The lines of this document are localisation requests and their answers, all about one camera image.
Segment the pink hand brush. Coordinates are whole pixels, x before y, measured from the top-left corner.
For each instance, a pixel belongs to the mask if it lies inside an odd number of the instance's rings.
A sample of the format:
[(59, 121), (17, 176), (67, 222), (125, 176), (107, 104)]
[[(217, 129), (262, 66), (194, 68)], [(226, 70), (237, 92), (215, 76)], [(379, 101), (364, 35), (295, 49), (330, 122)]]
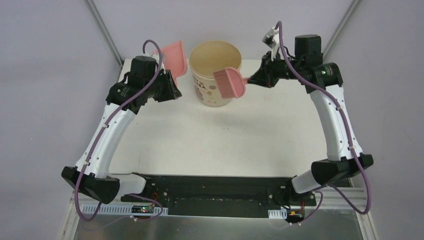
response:
[(245, 94), (249, 78), (243, 77), (238, 69), (226, 67), (212, 75), (223, 99), (240, 98)]

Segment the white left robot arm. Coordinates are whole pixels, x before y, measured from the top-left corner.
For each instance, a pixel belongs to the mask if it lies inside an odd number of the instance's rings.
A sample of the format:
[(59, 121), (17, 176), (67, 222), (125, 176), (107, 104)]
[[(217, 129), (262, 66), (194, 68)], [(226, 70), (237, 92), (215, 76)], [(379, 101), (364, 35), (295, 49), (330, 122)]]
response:
[(163, 64), (153, 56), (136, 56), (131, 60), (130, 70), (110, 88), (101, 121), (82, 157), (75, 166), (62, 170), (62, 178), (74, 187), (76, 194), (102, 204), (129, 194), (143, 203), (152, 198), (153, 189), (146, 185), (143, 175), (112, 174), (110, 164), (127, 127), (148, 99), (165, 102), (182, 96), (177, 78), (187, 70), (185, 58), (167, 59)]

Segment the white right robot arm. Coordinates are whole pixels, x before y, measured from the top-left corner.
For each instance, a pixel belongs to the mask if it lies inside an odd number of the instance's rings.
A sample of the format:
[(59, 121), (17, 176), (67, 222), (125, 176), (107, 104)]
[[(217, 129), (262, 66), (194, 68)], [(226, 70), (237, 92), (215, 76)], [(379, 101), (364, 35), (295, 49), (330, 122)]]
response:
[(340, 114), (346, 110), (340, 69), (336, 63), (324, 63), (320, 50), (319, 35), (299, 35), (295, 37), (295, 58), (289, 60), (309, 84), (325, 90), (322, 92), (305, 85), (318, 112), (327, 151), (326, 159), (314, 161), (310, 170), (291, 179), (289, 188), (283, 192), (284, 200), (290, 205), (302, 201), (306, 192), (359, 174), (358, 163), (363, 169), (374, 163), (372, 155), (364, 154), (355, 139), (348, 114)]

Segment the beige paper bucket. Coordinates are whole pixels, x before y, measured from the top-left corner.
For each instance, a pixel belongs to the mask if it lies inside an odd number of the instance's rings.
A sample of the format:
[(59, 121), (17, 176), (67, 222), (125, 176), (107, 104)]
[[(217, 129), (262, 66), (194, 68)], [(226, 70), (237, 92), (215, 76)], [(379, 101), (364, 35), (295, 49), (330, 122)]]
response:
[(221, 107), (231, 100), (218, 90), (213, 73), (232, 67), (240, 69), (242, 55), (237, 47), (223, 40), (207, 40), (193, 48), (188, 59), (196, 96), (208, 107)]

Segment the pink dustpan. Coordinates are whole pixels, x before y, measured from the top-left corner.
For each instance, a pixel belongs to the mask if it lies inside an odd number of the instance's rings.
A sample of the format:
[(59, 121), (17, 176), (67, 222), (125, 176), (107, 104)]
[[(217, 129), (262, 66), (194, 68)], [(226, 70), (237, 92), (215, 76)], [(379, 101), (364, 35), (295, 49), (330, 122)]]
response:
[(173, 80), (178, 85), (178, 78), (184, 76), (188, 71), (183, 41), (179, 40), (160, 50), (164, 69), (171, 71)]

